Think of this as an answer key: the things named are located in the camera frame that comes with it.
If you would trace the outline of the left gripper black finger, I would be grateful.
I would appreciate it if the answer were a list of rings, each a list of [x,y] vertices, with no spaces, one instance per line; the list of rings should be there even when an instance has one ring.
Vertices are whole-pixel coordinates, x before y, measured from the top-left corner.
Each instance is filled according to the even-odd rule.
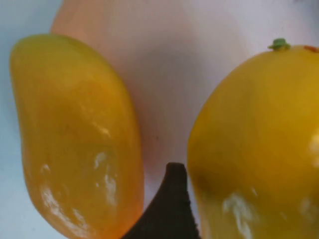
[[[124,239],[198,239],[182,163],[168,163],[162,183],[143,215]]]

